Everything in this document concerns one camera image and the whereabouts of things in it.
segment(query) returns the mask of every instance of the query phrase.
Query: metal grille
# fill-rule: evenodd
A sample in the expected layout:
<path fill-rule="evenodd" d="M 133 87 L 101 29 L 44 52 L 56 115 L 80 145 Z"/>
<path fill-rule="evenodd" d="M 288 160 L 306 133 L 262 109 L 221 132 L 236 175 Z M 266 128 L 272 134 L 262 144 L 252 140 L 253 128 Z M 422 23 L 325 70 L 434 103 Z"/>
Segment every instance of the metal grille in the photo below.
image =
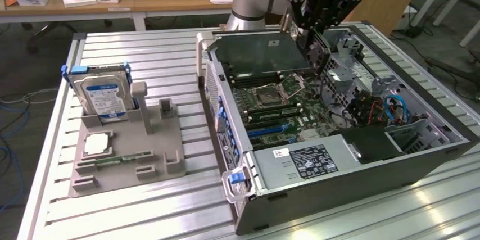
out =
<path fill-rule="evenodd" d="M 209 100 L 209 106 L 213 110 L 213 115 L 217 115 L 218 111 L 218 88 L 214 82 L 214 73 L 210 65 L 206 65 L 206 81 L 205 81 L 205 97 Z"/>

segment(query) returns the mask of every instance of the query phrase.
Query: blue cable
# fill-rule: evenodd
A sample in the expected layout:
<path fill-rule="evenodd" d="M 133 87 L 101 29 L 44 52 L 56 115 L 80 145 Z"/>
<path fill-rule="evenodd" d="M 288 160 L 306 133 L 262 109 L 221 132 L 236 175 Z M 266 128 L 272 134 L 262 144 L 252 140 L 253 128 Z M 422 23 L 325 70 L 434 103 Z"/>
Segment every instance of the blue cable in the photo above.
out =
<path fill-rule="evenodd" d="M 22 193 L 25 191 L 25 181 L 22 179 L 20 163 L 18 163 L 18 159 L 16 158 L 14 152 L 12 150 L 9 150 L 8 147 L 0 147 L 0 149 L 2 151 L 5 151 L 10 155 L 12 160 L 13 160 L 13 164 L 14 164 L 14 167 L 16 167 L 16 172 L 17 172 L 17 175 L 18 175 L 18 178 L 20 178 L 20 190 L 18 190 L 16 196 L 12 198 L 12 200 L 9 200 L 9 202 L 0 208 L 0 213 L 1 213 L 5 210 L 5 208 L 8 206 L 10 206 L 20 199 L 20 197 L 22 196 Z"/>
<path fill-rule="evenodd" d="M 22 122 L 20 123 L 20 125 L 8 133 L 2 134 L 2 137 L 4 138 L 8 138 L 10 137 L 14 133 L 17 133 L 26 125 L 26 122 L 28 122 L 28 119 L 30 118 L 30 113 L 25 110 L 21 110 L 21 109 L 13 109 L 13 108 L 9 108 L 9 107 L 4 107 L 0 105 L 0 108 L 6 110 L 6 111 L 10 111 L 10 112 L 24 112 L 24 118 L 22 118 Z"/>
<path fill-rule="evenodd" d="M 408 122 L 408 109 L 406 109 L 406 103 L 404 101 L 404 99 L 401 98 L 401 96 L 397 96 L 397 95 L 389 95 L 384 101 L 382 101 L 382 106 L 385 107 L 385 113 L 386 113 L 386 116 L 390 120 L 394 120 L 394 117 L 390 113 L 390 111 L 388 110 L 388 99 L 389 98 L 393 98 L 396 99 L 397 101 L 400 101 L 401 103 L 401 106 L 402 106 L 402 110 L 404 110 L 404 118 L 405 118 L 405 121 Z"/>
<path fill-rule="evenodd" d="M 30 117 L 30 113 L 24 110 L 24 109 L 13 109 L 9 107 L 4 107 L 0 105 L 0 108 L 6 110 L 6 111 L 12 111 L 12 112 L 22 112 L 24 114 L 24 118 L 22 118 L 22 122 L 20 123 L 20 125 L 8 133 L 2 134 L 1 137 L 6 138 L 10 137 L 14 133 L 17 133 L 24 127 L 25 124 L 28 122 L 28 119 Z M 6 146 L 0 146 L 0 150 L 5 151 L 6 155 L 10 156 L 10 160 L 13 162 L 13 165 L 16 167 L 16 172 L 20 178 L 20 190 L 16 194 L 16 196 L 9 200 L 9 202 L 0 208 L 0 213 L 6 209 L 8 206 L 10 206 L 22 196 L 24 192 L 25 192 L 25 180 L 22 178 L 22 173 L 21 173 L 21 168 L 20 168 L 20 163 L 18 163 L 18 158 L 16 157 L 14 152 L 6 147 Z"/>

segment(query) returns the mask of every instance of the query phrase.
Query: gray floor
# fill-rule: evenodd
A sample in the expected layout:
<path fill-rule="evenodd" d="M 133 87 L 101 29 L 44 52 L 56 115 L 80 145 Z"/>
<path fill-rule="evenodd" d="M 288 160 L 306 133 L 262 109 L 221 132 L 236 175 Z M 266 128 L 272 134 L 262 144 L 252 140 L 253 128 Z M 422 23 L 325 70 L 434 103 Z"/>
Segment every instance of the gray floor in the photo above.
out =
<path fill-rule="evenodd" d="M 421 6 L 425 0 L 413 0 L 416 6 Z M 437 0 L 433 8 L 444 0 Z M 468 63 L 472 59 L 466 49 L 458 47 L 458 42 L 469 29 L 480 19 L 480 11 L 474 10 L 462 3 L 457 3 L 454 10 L 446 16 L 444 23 L 438 27 L 430 24 L 426 26 L 432 29 L 434 35 L 432 37 L 421 35 L 416 39 L 409 39 L 421 53 L 434 59 L 448 62 L 452 65 L 470 70 L 473 65 Z M 226 16 L 188 16 L 173 18 L 164 18 L 150 20 L 152 29 L 162 28 L 194 28 L 202 26 L 216 26 L 224 23 Z M 33 24 L 33 30 L 38 30 L 44 24 Z M 72 26 L 80 32 L 96 33 L 106 31 L 133 31 L 133 22 L 129 19 L 113 20 L 113 26 L 106 28 L 101 20 L 98 21 L 78 21 L 72 22 Z M 5 29 L 6 25 L 0 25 L 0 29 Z M 42 88 L 56 87 L 60 82 L 60 66 L 65 62 L 70 33 L 65 29 L 56 29 L 38 43 L 40 53 L 34 56 L 25 52 L 25 41 L 32 35 L 33 30 L 22 30 L 20 24 L 10 24 L 9 29 L 0 34 L 0 96 L 10 93 L 28 93 Z M 422 58 L 414 52 L 410 45 L 401 41 L 394 41 L 398 47 L 410 55 L 410 57 L 422 63 Z M 477 35 L 469 44 L 472 50 L 480 51 L 480 35 Z M 452 87 L 453 80 L 445 72 L 433 70 L 434 76 Z M 476 94 L 474 86 L 464 82 L 461 79 L 458 91 L 464 95 Z M 46 93 L 38 96 L 38 99 L 54 97 L 54 93 Z M 466 101 L 468 104 L 480 111 L 480 105 L 474 102 Z M 49 123 L 52 111 L 52 103 L 44 105 L 32 105 L 29 108 L 30 120 L 24 129 L 10 138 L 8 138 L 9 146 L 17 153 L 21 170 L 25 177 L 25 193 L 28 194 L 32 184 L 36 164 L 42 147 L 44 134 Z M 0 110 L 0 126 L 10 121 L 14 113 Z M 0 171 L 4 169 L 5 162 L 0 164 Z M 5 204 L 16 195 L 18 189 L 18 178 L 16 171 L 10 168 L 5 177 L 0 179 L 0 205 Z M 14 239 L 21 215 L 24 210 L 24 203 L 26 196 L 22 197 L 14 204 L 14 207 L 0 212 L 0 239 Z"/>

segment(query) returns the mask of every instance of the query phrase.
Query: warning label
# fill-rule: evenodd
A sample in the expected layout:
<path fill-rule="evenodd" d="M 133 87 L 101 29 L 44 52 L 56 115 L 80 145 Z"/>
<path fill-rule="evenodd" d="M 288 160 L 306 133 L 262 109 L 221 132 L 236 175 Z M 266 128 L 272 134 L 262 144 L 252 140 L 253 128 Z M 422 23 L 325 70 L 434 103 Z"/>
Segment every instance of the warning label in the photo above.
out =
<path fill-rule="evenodd" d="M 289 154 L 302 179 L 338 171 L 322 144 L 292 150 Z"/>

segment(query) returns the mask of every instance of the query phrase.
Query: sticker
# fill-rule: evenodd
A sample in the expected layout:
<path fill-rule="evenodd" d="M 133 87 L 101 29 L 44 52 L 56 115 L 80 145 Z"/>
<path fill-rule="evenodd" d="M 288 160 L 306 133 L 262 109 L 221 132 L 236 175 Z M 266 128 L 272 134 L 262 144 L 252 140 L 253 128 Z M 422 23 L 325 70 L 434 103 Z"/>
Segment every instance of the sticker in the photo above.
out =
<path fill-rule="evenodd" d="M 262 116 L 258 117 L 258 119 L 277 117 L 277 116 L 280 116 L 280 114 L 262 115 Z"/>
<path fill-rule="evenodd" d="M 280 45 L 280 41 L 278 40 L 269 40 L 268 41 L 268 46 L 269 47 L 274 47 L 274 46 L 278 46 Z"/>
<path fill-rule="evenodd" d="M 281 114 L 288 115 L 288 114 L 293 114 L 294 112 L 297 112 L 296 108 L 281 111 Z"/>
<path fill-rule="evenodd" d="M 289 154 L 302 179 L 338 171 L 322 144 L 300 150 L 292 150 Z"/>
<path fill-rule="evenodd" d="M 289 155 L 289 150 L 288 150 L 288 148 L 277 149 L 277 150 L 273 150 L 272 152 L 273 152 L 274 158 L 277 158 L 277 157 L 285 157 L 285 156 Z"/>
<path fill-rule="evenodd" d="M 92 85 L 86 87 L 89 100 L 97 115 L 102 118 L 114 118 L 125 114 L 122 99 L 117 97 L 116 84 Z"/>
<path fill-rule="evenodd" d="M 108 8 L 108 11 L 129 11 L 130 8 Z"/>

